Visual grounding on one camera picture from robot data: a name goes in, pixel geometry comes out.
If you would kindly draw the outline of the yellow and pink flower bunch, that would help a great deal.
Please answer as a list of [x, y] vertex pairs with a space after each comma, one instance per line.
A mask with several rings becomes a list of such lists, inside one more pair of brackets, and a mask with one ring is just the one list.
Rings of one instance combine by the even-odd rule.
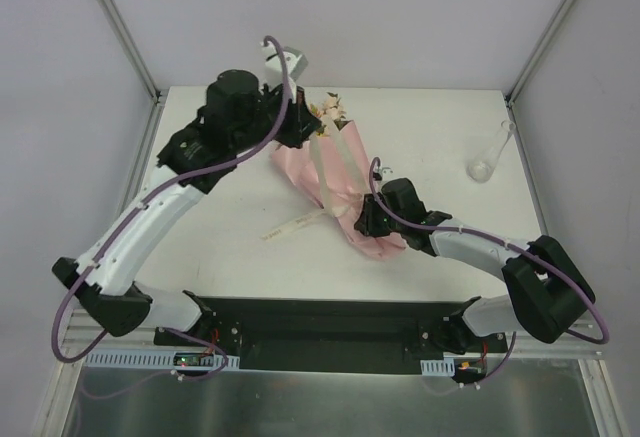
[[323, 118], [331, 119], [339, 130], [349, 123], [346, 117], [346, 110], [342, 105], [341, 97], [338, 93], [327, 92], [323, 102], [320, 104], [309, 104], [308, 108], [319, 120]]

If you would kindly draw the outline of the pink and purple wrapping paper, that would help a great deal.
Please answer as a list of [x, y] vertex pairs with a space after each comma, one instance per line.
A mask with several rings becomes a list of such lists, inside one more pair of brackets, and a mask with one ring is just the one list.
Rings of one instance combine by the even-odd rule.
[[341, 227], [347, 241], [369, 258], [389, 260], [406, 249], [396, 234], [366, 237], [355, 230], [364, 196], [370, 193], [369, 159], [355, 122], [348, 121], [343, 127], [332, 123], [325, 134], [312, 135], [301, 148], [280, 145], [271, 152], [271, 161], [319, 209], [264, 235], [265, 240], [326, 214]]

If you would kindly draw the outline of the cream printed ribbon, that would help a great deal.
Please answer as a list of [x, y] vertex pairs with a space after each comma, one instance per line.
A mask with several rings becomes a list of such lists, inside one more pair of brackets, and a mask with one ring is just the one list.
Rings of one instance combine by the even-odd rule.
[[266, 232], [263, 241], [295, 232], [323, 214], [344, 227], [347, 213], [362, 208], [367, 156], [354, 122], [327, 136], [315, 134], [300, 149], [279, 146], [271, 161], [317, 208]]

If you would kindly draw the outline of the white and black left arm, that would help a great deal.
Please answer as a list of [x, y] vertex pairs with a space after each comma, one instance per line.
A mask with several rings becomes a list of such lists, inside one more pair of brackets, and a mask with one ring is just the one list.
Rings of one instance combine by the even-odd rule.
[[212, 324], [195, 295], [145, 287], [136, 281], [138, 271], [171, 227], [237, 168], [241, 153], [271, 141], [299, 148], [319, 127], [292, 77], [261, 84], [248, 71], [221, 73], [107, 233], [79, 257], [59, 258], [53, 274], [114, 337], [147, 323], [176, 328], [188, 345], [204, 344]]

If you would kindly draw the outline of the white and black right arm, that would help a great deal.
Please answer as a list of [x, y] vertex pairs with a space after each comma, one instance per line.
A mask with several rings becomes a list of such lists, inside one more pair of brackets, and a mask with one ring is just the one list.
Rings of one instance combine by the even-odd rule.
[[473, 351], [486, 336], [503, 332], [553, 343], [594, 308], [593, 290], [556, 239], [509, 241], [429, 211], [407, 178], [366, 194], [354, 228], [366, 237], [397, 234], [416, 251], [462, 262], [506, 285], [506, 294], [473, 297], [435, 322], [429, 337], [448, 352]]

